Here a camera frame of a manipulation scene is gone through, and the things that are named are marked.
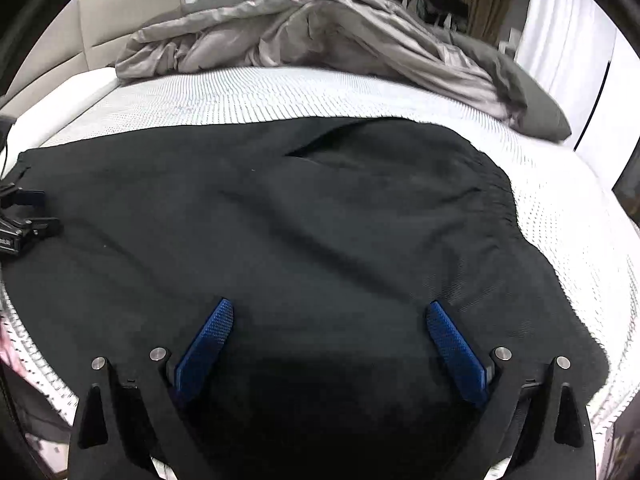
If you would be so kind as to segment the white curtain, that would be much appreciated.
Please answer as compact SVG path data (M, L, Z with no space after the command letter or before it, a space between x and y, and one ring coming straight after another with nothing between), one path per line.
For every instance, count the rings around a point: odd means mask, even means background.
M594 0L529 0L516 62L561 107L574 148L596 107L616 27Z

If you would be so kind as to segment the black pants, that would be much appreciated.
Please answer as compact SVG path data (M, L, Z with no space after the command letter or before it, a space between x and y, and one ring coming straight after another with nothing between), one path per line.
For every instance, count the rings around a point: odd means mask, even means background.
M304 118L37 148L2 184L63 231L8 259L29 335L79 399L74 479L596 474L603 350L518 227L509 178L442 126ZM231 333L186 405L174 368L222 298ZM425 325L489 360L466 402Z

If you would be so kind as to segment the grey rumpled duvet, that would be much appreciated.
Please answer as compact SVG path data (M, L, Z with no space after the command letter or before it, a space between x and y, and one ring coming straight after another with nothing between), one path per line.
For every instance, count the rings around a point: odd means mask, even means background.
M416 84L532 138L572 133L561 107L508 56L427 25L395 0L195 0L146 22L115 61L122 80L281 66Z

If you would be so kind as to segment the white mesh mattress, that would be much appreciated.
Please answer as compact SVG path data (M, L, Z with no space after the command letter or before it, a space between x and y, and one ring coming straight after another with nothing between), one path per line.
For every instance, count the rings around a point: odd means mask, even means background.
M349 112L434 122L459 131L506 170L518 224L548 258L570 304L602 344L610 372L588 412L596 463L608 459L608 435L639 389L639 237L623 209L567 148L520 136L472 108L381 79L311 68L230 68L139 82L102 96L111 70L75 76L30 110L18 124L43 132L44 112L83 118L50 137L51 144L97 134L178 124L245 124L267 119Z

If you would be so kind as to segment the beige upholstered headboard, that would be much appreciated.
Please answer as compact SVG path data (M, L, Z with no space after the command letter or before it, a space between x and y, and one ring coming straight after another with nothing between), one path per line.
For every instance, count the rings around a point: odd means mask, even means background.
M128 38L182 0L72 0L29 51L1 98L21 116L70 77L112 66Z

